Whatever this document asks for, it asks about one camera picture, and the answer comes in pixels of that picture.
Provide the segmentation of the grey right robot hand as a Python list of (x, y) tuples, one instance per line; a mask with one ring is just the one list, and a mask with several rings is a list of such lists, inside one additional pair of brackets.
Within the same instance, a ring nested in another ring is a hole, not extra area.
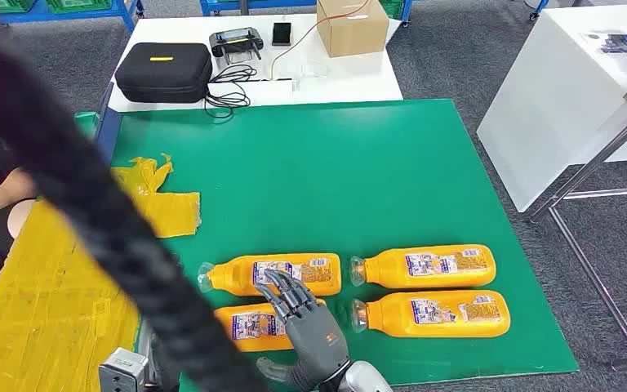
[(351, 367), (349, 348), (338, 322), (326, 305), (298, 279), (279, 270), (267, 269), (265, 276), (278, 289), (257, 283), (256, 289), (273, 306), (297, 353), (294, 365), (259, 358), (256, 366), (272, 381), (300, 391), (337, 391)]

